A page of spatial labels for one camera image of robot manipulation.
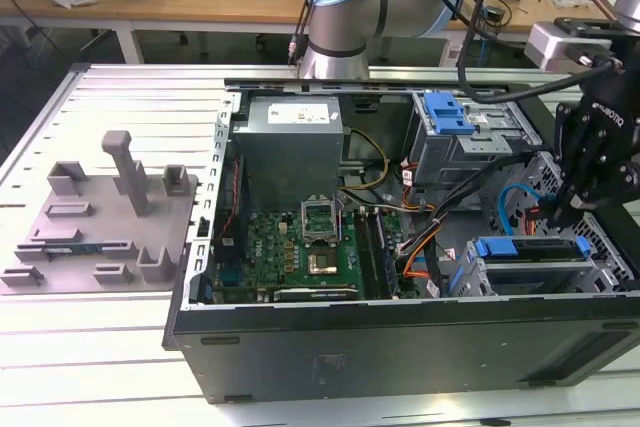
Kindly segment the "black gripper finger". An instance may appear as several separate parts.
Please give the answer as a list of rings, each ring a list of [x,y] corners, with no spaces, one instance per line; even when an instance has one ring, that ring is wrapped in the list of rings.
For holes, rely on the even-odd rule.
[[[572,207],[595,210],[630,188],[630,141],[609,131],[590,132],[572,171]]]
[[[562,183],[550,202],[549,225],[572,225],[577,219],[577,210],[571,206],[581,178],[578,164],[582,156],[585,133],[588,129],[588,114],[578,103],[560,103],[556,109],[554,134],[554,159],[561,169]]]

